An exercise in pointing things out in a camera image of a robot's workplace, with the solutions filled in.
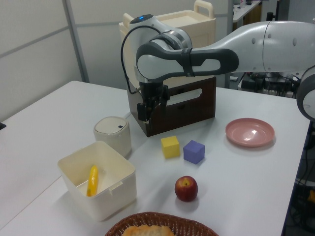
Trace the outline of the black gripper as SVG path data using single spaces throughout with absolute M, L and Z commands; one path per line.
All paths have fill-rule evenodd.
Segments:
M 154 109 L 154 104 L 157 103 L 162 108 L 166 108 L 170 99 L 169 88 L 163 83 L 140 83 L 140 91 L 143 102 L 137 104 L 138 119 L 147 122 Z

